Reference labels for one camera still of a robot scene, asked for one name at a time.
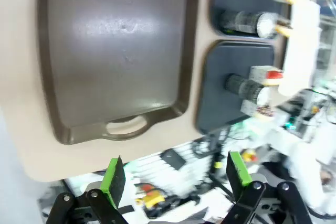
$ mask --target screw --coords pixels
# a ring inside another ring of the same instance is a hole
[[[286,183],[284,183],[284,184],[282,185],[282,189],[285,190],[285,191],[287,191],[287,190],[289,189],[289,185],[286,184]]]
[[[253,188],[256,189],[256,190],[259,190],[259,189],[261,189],[261,184],[259,182],[255,182],[255,183],[253,183]]]
[[[98,196],[98,194],[95,191],[91,194],[92,198],[96,198],[97,196]]]

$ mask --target cable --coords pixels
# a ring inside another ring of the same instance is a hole
[[[238,140],[238,141],[243,141],[243,140],[246,140],[246,139],[251,139],[251,136],[248,135],[246,137],[243,137],[243,138],[236,138],[235,136],[236,135],[240,135],[240,134],[244,134],[244,133],[247,133],[245,131],[245,128],[244,127],[240,127],[240,129],[242,129],[240,132],[237,132],[239,129],[236,129],[236,131],[234,132],[233,136],[230,136],[228,138],[232,139],[232,140]]]
[[[66,182],[65,179],[61,179],[61,183],[63,184],[63,186],[65,187],[65,189],[69,192],[74,194],[73,189],[68,185],[68,183]]]
[[[314,217],[318,218],[318,219],[322,219],[322,220],[336,220],[336,215],[321,215],[318,214],[317,212],[315,212],[313,209],[311,209],[310,207],[308,207],[308,211],[311,215],[313,215]]]
[[[335,122],[331,122],[331,121],[329,120],[329,118],[328,118],[328,110],[329,110],[330,104],[331,104],[331,103],[335,104],[336,99],[335,99],[334,97],[332,97],[331,95],[329,95],[329,94],[320,93],[320,92],[315,91],[314,89],[306,89],[306,90],[311,91],[311,92],[316,93],[316,94],[325,95],[325,96],[328,98],[328,100],[329,100],[329,104],[328,104],[328,106],[327,106],[327,108],[326,108],[326,117],[325,117],[325,119],[327,120],[328,123],[331,123],[331,124],[333,124],[333,125],[336,125]]]
[[[105,170],[98,170],[96,172],[93,172],[94,174],[97,174],[97,175],[101,175],[101,176],[104,176],[105,173],[106,173],[106,169]]]
[[[230,132],[230,126],[226,130],[225,138],[222,140],[222,143],[224,143],[226,141],[226,139],[228,138],[229,132]],[[213,155],[218,151],[221,151],[222,148],[221,147],[218,148],[218,145],[217,145],[218,137],[211,136],[211,135],[212,134],[210,134],[209,136],[205,136],[203,138],[200,138],[198,140],[195,140],[191,143],[191,150],[192,150],[192,152],[193,152],[193,154],[195,155],[196,158],[201,159],[201,158]],[[208,141],[209,139],[210,139],[209,146],[213,146],[213,147],[211,147],[210,150],[208,150],[206,152],[200,152],[200,149],[199,149],[200,144],[204,143],[205,141]]]
[[[177,206],[180,203],[180,201],[181,201],[181,198],[176,194],[169,196],[165,199],[165,203],[168,205],[174,204]]]

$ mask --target tray handle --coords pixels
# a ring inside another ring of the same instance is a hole
[[[102,138],[109,140],[128,140],[146,132],[151,127],[148,118],[138,115],[125,122],[109,122]]]

